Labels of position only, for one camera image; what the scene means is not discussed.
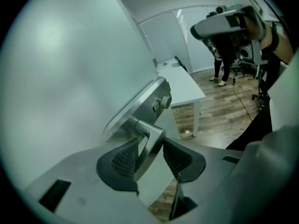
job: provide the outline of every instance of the wooden floor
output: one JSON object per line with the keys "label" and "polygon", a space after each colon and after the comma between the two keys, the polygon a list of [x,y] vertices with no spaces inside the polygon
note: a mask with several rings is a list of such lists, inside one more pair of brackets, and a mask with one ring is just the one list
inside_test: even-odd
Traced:
{"label": "wooden floor", "polygon": [[[178,125],[178,130],[183,140],[194,144],[211,147],[226,148],[238,138],[251,123],[251,120],[240,100],[233,91],[232,80],[235,76],[231,72],[225,86],[219,87],[218,82],[209,81],[214,75],[214,70],[192,74],[192,78],[206,95],[201,101],[199,114],[198,136],[193,138],[185,131],[193,129],[193,106],[183,105],[173,108],[173,114]],[[257,80],[252,75],[239,73],[235,77],[235,93],[245,105],[251,119],[258,111],[259,105],[252,100],[252,94],[257,93]],[[169,220],[171,205],[176,191],[174,179],[165,192],[149,207],[149,210],[161,221]]]}

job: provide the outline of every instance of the power cord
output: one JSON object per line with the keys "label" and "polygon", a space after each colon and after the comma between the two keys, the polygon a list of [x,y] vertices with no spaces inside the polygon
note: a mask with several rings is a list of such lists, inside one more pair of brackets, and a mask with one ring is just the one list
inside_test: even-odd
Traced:
{"label": "power cord", "polygon": [[[234,93],[235,93],[235,77],[233,78],[233,91],[234,91]],[[241,104],[243,105],[244,109],[246,110],[246,112],[247,112],[247,114],[248,114],[249,119],[250,119],[251,122],[252,122],[252,119],[251,119],[251,117],[250,117],[250,115],[249,115],[249,113],[248,113],[248,111],[247,111],[245,105],[243,104],[243,102],[242,102],[241,99],[237,96],[236,93],[235,93],[235,96],[239,99],[239,101],[240,101]]]}

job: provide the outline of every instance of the white door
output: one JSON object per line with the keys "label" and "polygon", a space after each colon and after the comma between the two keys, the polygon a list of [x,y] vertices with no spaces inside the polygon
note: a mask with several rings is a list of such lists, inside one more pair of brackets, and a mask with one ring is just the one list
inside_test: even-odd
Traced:
{"label": "white door", "polygon": [[[103,144],[108,122],[158,77],[119,0],[31,0],[9,30],[0,67],[1,154],[20,189],[66,156]],[[171,110],[157,125],[179,137]],[[146,205],[172,179],[161,154],[155,162],[159,169],[139,183]]]}

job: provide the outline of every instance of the door handle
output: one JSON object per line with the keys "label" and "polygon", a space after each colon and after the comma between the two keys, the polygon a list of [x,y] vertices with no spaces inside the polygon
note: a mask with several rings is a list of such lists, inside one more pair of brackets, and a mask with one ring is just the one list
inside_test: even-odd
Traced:
{"label": "door handle", "polygon": [[166,130],[142,120],[136,123],[135,128],[138,133],[148,138],[148,141],[135,163],[134,181],[136,182],[150,167],[159,153],[166,136]]}

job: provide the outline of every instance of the sneaker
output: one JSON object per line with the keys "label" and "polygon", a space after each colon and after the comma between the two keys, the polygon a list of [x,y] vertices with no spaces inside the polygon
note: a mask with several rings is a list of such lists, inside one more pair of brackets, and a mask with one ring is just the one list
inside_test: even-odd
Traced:
{"label": "sneaker", "polygon": [[219,86],[224,86],[226,84],[225,81],[221,80],[220,83],[218,84]]}
{"label": "sneaker", "polygon": [[216,78],[216,77],[212,77],[212,78],[210,78],[210,81],[214,81],[214,80],[218,80],[218,77]]}

